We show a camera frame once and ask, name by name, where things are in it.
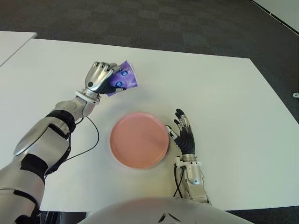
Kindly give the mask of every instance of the purple bag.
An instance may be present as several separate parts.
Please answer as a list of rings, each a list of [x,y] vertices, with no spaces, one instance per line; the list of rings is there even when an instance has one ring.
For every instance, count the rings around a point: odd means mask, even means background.
[[[111,86],[115,86],[117,88],[126,88],[126,89],[130,89],[138,86],[135,72],[128,61],[125,61],[124,63],[121,64],[121,70],[112,75],[109,83]],[[116,93],[117,92],[109,93],[107,94],[107,96],[110,97]]]

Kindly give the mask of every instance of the round plate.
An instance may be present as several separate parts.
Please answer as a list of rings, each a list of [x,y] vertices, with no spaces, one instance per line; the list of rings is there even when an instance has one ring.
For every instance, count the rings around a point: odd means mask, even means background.
[[[149,113],[123,116],[110,134],[110,148],[115,158],[131,168],[149,168],[160,162],[168,149],[164,124]]]

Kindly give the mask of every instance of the robotic hand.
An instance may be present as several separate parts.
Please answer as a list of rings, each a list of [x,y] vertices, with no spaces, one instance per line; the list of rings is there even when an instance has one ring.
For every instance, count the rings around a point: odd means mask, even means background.
[[[67,159],[68,139],[77,121],[88,116],[100,102],[100,94],[124,89],[110,86],[109,79],[121,69],[117,64],[95,62],[76,97],[56,105],[20,140],[13,161],[0,170],[1,223],[34,223],[44,192],[44,176],[56,171]]]
[[[175,175],[177,175],[176,173],[178,170],[182,170],[180,179],[182,180],[182,178],[184,178],[184,198],[198,200],[200,202],[208,202],[202,183],[203,177],[200,170],[201,162],[197,161],[195,155],[195,142],[189,120],[181,109],[177,109],[175,114],[178,120],[174,119],[174,123],[178,125],[180,136],[177,135],[170,126],[165,126],[168,134],[174,139],[182,152],[182,158],[179,156],[175,158],[175,168],[177,168],[175,169]]]

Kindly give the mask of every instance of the table surface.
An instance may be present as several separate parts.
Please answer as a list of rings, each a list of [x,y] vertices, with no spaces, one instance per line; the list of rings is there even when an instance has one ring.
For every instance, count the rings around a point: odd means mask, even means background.
[[[36,33],[0,31],[0,66]]]
[[[180,154],[173,141],[158,165],[134,170],[113,157],[109,135],[130,112],[149,112],[176,129],[176,108],[192,125],[214,207],[299,204],[299,126],[245,58],[31,39],[0,68],[0,168],[31,126],[84,86],[94,61],[127,59],[139,87],[101,99],[90,115],[100,129],[99,145],[47,177],[42,210],[96,211],[132,198],[172,196],[174,157]],[[70,156],[95,141],[85,119],[72,135]]]

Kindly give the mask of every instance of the black joint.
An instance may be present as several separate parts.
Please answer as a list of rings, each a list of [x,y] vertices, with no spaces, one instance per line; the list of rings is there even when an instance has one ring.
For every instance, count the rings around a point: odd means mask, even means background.
[[[54,110],[51,113],[49,113],[46,117],[54,117],[58,118],[59,120],[62,120],[69,127],[70,133],[72,133],[76,128],[75,119],[73,115],[67,111]]]
[[[58,170],[58,168],[60,167],[60,165],[67,159],[67,157],[69,156],[70,152],[71,152],[71,145],[69,145],[68,149],[63,154],[63,156],[57,161],[57,163],[55,163],[50,169],[47,170],[47,172],[45,173],[45,175],[49,175],[49,174],[55,172],[56,170]]]
[[[54,132],[56,132],[57,134],[59,134],[64,139],[68,139],[69,136],[70,136],[69,133],[65,134],[59,127],[57,127],[54,124],[49,124],[49,128],[51,128]]]
[[[38,175],[45,183],[44,174],[48,169],[47,163],[33,154],[27,154],[21,161],[21,170],[30,171]]]

